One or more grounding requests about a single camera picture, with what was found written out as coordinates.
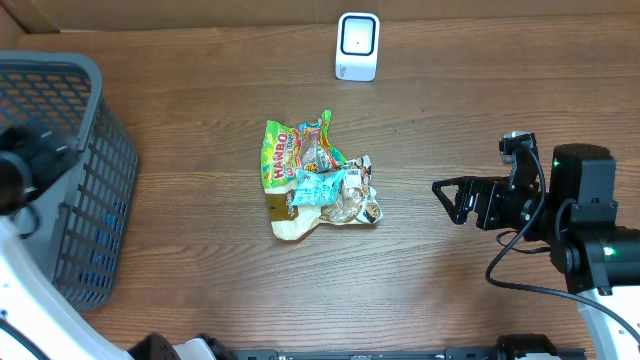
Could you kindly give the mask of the green Haribo candy bag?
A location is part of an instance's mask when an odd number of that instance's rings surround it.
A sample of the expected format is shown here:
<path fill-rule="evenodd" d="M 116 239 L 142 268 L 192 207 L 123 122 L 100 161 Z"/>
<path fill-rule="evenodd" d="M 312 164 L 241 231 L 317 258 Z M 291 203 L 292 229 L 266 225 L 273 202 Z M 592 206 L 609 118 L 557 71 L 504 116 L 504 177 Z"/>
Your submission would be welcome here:
<path fill-rule="evenodd" d="M 345 165 L 345 156 L 330 144 L 332 111 L 324 110 L 314 122 L 288 127 L 269 120 L 261 149 L 264 189 L 284 186 L 299 170 L 322 173 Z"/>

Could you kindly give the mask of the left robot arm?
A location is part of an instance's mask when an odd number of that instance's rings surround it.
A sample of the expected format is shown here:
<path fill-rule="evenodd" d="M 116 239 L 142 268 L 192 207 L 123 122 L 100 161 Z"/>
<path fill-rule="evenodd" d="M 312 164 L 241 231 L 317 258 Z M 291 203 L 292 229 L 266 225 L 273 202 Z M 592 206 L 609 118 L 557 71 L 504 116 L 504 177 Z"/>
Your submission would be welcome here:
<path fill-rule="evenodd" d="M 1 133 L 1 356 L 4 359 L 233 358 L 217 339 L 199 335 L 173 345 L 152 333 L 130 349 L 111 343 L 72 308 L 27 251 L 12 217 L 78 162 L 70 138 L 31 118 Z"/>

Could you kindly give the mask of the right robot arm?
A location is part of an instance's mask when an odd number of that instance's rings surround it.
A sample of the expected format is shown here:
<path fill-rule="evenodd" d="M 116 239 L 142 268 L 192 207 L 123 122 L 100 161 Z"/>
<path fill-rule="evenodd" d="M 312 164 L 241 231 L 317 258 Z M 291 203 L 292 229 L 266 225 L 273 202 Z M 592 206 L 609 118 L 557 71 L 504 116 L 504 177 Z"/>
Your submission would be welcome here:
<path fill-rule="evenodd" d="M 500 288 L 574 301 L 600 359 L 639 356 L 639 232 L 616 223 L 616 161 L 602 146 L 555 147 L 551 174 L 543 172 L 532 140 L 502 140 L 507 177 L 462 176 L 432 190 L 455 224 L 477 215 L 478 228 L 512 239 L 490 262 L 486 280 Z M 519 241 L 539 242 L 564 275 L 563 290 L 499 280 L 492 273 Z"/>

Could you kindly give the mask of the light blue snack packet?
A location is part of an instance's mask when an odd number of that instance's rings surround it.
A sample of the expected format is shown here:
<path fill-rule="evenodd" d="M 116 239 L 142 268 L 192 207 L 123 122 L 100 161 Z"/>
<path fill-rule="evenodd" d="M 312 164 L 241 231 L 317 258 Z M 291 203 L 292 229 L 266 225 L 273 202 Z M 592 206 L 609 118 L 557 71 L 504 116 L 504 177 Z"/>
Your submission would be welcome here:
<path fill-rule="evenodd" d="M 339 196 L 345 170 L 315 173 L 307 170 L 297 172 L 297 186 L 292 204 L 295 206 L 328 206 Z"/>

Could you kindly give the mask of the beige mushroom snack bag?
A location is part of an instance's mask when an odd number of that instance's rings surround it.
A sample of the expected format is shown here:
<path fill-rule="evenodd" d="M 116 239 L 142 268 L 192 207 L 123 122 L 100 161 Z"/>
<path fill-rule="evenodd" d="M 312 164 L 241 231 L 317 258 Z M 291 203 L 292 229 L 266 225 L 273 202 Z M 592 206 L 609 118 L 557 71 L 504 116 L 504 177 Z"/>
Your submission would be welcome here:
<path fill-rule="evenodd" d="M 337 170 L 345 170 L 337 201 L 328 206 L 292 204 L 297 178 L 284 186 L 265 191 L 271 227 L 276 238 L 297 241 L 320 224 L 374 225 L 383 218 L 372 187 L 372 163 L 369 156 L 352 159 Z"/>

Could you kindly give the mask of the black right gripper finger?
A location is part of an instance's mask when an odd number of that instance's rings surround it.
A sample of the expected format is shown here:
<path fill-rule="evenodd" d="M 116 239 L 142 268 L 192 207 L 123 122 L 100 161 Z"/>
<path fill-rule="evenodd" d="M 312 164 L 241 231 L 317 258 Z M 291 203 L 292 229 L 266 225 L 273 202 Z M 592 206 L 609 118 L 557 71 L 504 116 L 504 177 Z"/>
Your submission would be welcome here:
<path fill-rule="evenodd" d="M 449 187 L 449 186 L 457 186 L 459 188 L 465 188 L 474 179 L 475 179 L 474 176 L 461 176 L 461 177 L 455 177 L 455 178 L 450 178 L 445 180 L 434 181 L 432 184 L 432 188 L 441 189 L 443 187 Z"/>
<path fill-rule="evenodd" d="M 469 212 L 475 207 L 475 196 L 471 191 L 458 185 L 454 199 L 451 200 L 443 191 L 445 186 L 434 185 L 432 191 L 443 205 L 451 221 L 456 225 L 467 222 Z"/>

